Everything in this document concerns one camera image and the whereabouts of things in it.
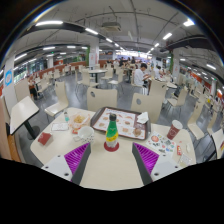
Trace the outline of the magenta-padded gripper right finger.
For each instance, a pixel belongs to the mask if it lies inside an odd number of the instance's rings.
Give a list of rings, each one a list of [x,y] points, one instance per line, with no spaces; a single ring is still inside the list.
[[[132,153],[144,185],[181,170],[181,167],[170,156],[157,154],[138,143],[133,144]]]

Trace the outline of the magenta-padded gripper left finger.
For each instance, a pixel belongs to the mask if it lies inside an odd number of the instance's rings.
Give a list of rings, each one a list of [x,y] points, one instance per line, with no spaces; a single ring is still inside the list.
[[[56,155],[42,169],[79,185],[90,153],[91,145],[86,143],[65,155]]]

